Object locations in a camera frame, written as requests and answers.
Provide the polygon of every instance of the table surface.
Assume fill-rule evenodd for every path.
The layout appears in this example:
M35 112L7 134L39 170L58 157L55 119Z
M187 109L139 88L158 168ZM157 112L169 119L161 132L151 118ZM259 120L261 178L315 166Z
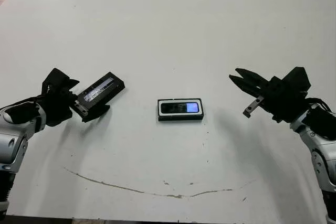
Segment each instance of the table surface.
M101 119L30 139L8 214L215 223L324 223L310 153L228 78L306 68L336 109L336 0L6 0L1 106L57 67L79 93L106 72L126 89ZM157 99L202 98L201 122L157 121Z

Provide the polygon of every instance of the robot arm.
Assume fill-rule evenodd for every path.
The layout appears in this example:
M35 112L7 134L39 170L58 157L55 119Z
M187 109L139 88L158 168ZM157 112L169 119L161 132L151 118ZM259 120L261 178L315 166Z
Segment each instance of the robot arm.
M9 202L7 201L15 174L19 171L28 140L45 125L56 126L72 117L73 108L83 122L89 122L103 115L108 109L108 102L116 92L124 88L123 82L113 82L108 87L97 90L98 80L79 96L72 89L79 83L54 68L42 83L41 95L31 97L0 109L0 220L5 218ZM86 102L82 96L95 93Z
M77 96L69 91L79 81L53 69L42 85L42 93L0 109L0 218L15 174L19 171L28 140L45 125L55 126L72 117L70 105Z
M236 69L229 76L244 92L256 98L243 112L250 118L258 106L273 120L290 123L308 147L327 208L327 223L336 224L336 117L320 99L306 98L310 83L304 68L295 67L282 80L267 81L256 73Z

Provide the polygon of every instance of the metal bracket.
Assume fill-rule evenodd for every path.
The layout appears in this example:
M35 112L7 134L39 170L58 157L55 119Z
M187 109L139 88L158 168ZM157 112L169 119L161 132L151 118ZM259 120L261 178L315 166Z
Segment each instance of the metal bracket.
M20 169L23 157L26 153L27 146L28 146L28 139L26 136L24 136L22 138L22 141L20 143L20 146L19 146L19 149L17 151L14 161L11 164L0 164L0 170L11 172L11 173L17 173Z
M326 165L321 155L318 152L312 152L311 160L313 162L314 170L320 188L324 191L330 191L332 193L336 193L336 185L334 185L330 181Z

